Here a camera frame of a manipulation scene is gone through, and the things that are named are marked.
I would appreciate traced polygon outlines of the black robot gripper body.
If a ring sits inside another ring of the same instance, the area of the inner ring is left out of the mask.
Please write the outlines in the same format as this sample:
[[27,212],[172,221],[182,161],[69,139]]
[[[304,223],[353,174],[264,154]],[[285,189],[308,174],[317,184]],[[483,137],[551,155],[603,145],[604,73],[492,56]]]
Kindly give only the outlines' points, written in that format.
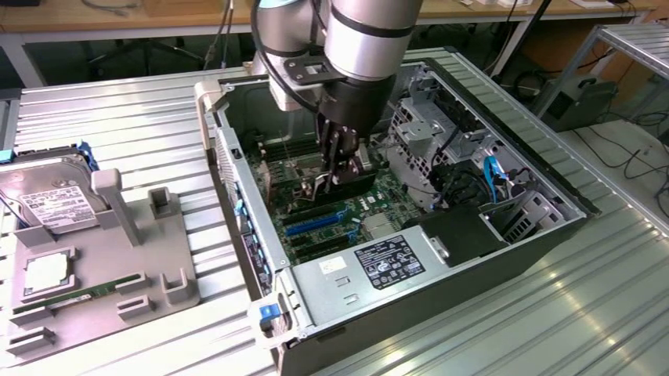
[[318,106],[318,132],[322,132],[326,121],[357,132],[372,132],[384,115],[396,80],[395,74],[380,81],[346,78],[326,82]]

